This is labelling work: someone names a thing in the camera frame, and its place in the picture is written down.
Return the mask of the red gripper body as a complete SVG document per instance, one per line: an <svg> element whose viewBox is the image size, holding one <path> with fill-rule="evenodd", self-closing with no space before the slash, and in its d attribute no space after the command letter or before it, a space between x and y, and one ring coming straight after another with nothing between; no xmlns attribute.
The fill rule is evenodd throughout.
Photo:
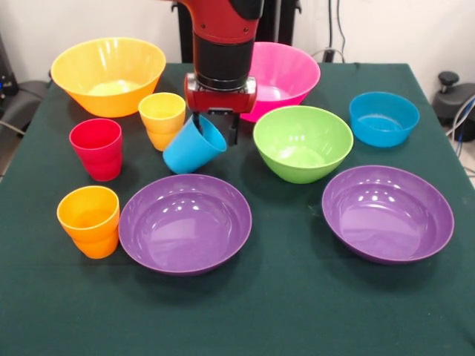
<svg viewBox="0 0 475 356"><path fill-rule="evenodd" d="M184 80L186 104L191 112L198 113L250 113L257 101L257 81L250 76L238 90L215 90L201 85L194 73Z"/></svg>

